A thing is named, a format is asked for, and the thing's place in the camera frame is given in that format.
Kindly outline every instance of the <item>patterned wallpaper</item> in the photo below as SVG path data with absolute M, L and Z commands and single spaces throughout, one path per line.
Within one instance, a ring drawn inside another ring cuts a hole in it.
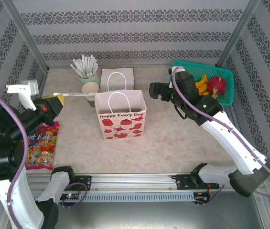
M 25 79 L 37 79 L 40 85 L 42 77 L 42 70 L 0 1 L 0 88 Z M 1 96 L 18 110 L 23 109 L 17 95 Z
M 233 103 L 243 135 L 270 157 L 270 0 L 262 0 L 226 62 L 234 73 Z M 266 182 L 270 193 L 270 178 Z
M 248 0 L 15 0 L 47 64 L 215 64 Z

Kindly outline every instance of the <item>candy bag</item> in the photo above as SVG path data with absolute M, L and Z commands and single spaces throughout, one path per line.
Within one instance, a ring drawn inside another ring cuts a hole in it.
M 53 170 L 52 162 L 58 130 L 59 123 L 55 122 L 53 126 L 40 126 L 34 134 L 28 136 L 29 150 L 25 162 L 26 169 Z

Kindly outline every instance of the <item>banana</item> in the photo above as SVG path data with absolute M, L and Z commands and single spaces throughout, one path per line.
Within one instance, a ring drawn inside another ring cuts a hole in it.
M 209 95 L 209 91 L 205 91 L 203 93 L 200 93 L 200 95 Z
M 203 84 L 203 86 L 198 88 L 198 92 L 199 93 L 203 93 L 204 91 L 206 91 L 208 89 L 207 84 Z
M 203 77 L 202 77 L 202 79 L 201 79 L 199 82 L 196 82 L 196 83 L 195 83 L 196 88 L 200 88 L 200 87 L 203 86 L 207 81 L 208 81 L 207 75 L 204 74 Z

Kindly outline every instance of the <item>white paper bag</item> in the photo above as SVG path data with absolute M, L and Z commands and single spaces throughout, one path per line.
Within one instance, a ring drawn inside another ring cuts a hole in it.
M 115 90 L 133 90 L 134 83 L 134 69 L 133 68 L 115 68 L 102 69 L 100 92 L 108 92 Z
M 104 139 L 142 136 L 146 105 L 141 90 L 98 93 L 95 105 Z

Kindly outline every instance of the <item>white robotic arm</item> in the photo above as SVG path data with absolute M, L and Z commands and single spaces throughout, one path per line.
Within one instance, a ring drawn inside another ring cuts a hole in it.
M 201 163 L 191 172 L 191 180 L 197 185 L 217 183 L 231 186 L 239 194 L 250 196 L 270 175 L 270 158 L 259 153 L 241 135 L 215 98 L 210 95 L 199 95 L 194 77 L 190 73 L 177 72 L 176 69 L 178 67 L 172 73 L 172 84 L 150 84 L 151 98 L 157 99 L 160 95 L 161 100 L 171 101 L 182 119 L 189 118 L 201 125 L 236 163 L 236 167 L 215 167 Z
M 58 221 L 58 203 L 65 187 L 70 183 L 69 175 L 74 176 L 71 169 L 63 171 L 65 167 L 57 168 L 51 175 L 51 181 L 42 195 L 35 200 L 26 179 L 26 169 L 22 169 L 13 190 L 13 213 L 23 229 L 52 229 Z M 10 219 L 11 226 L 16 229 L 7 209 L 7 192 L 11 182 L 0 180 L 0 201 Z

